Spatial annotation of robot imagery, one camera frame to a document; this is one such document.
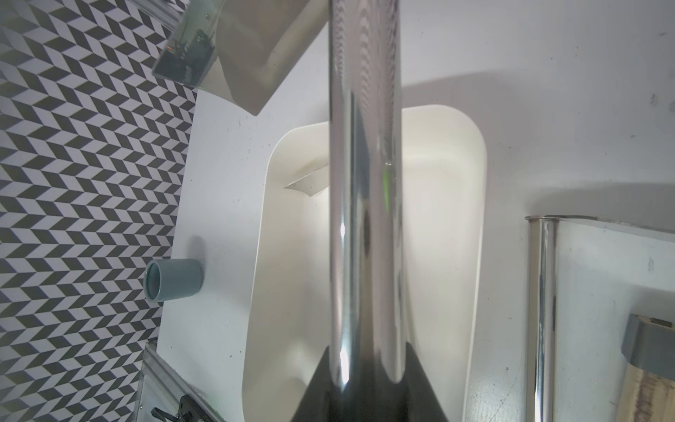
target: white container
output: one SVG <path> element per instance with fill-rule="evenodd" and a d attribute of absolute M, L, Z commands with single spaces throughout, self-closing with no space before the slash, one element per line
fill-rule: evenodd
<path fill-rule="evenodd" d="M 486 155 L 461 111 L 403 110 L 409 341 L 449 420 L 463 420 L 478 292 Z M 290 420 L 330 339 L 328 189 L 284 186 L 328 162 L 328 123 L 288 132 L 267 169 L 248 322 L 246 422 Z"/>

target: wood piece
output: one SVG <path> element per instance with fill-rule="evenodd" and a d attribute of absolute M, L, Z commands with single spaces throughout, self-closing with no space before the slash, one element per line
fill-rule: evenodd
<path fill-rule="evenodd" d="M 616 422 L 674 422 L 675 381 L 626 366 Z"/>

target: black and white pattern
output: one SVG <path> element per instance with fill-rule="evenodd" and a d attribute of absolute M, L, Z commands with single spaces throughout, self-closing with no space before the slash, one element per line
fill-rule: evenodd
<path fill-rule="evenodd" d="M 195 92 L 124 0 L 0 0 L 0 421 L 127 420 Z"/>
<path fill-rule="evenodd" d="M 182 1 L 182 0 L 165 0 L 165 1 L 169 4 L 169 6 L 176 9 L 180 13 L 183 13 L 188 8 L 188 5 L 190 4 L 190 0 L 185 0 L 185 1 Z"/>

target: metal pipe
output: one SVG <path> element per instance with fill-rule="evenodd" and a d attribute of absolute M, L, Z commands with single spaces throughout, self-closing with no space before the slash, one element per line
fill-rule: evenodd
<path fill-rule="evenodd" d="M 556 351 L 558 219 L 528 217 L 530 269 L 526 422 L 552 422 Z"/>
<path fill-rule="evenodd" d="M 338 401 L 366 403 L 346 411 L 359 420 L 405 370 L 399 8 L 331 0 L 329 12 L 329 366 Z"/>

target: light blue cylinder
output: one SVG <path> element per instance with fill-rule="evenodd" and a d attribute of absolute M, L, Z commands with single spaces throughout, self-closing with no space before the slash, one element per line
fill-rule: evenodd
<path fill-rule="evenodd" d="M 143 291 L 151 302 L 186 298 L 202 288 L 203 280 L 196 259 L 156 259 L 145 269 Z"/>

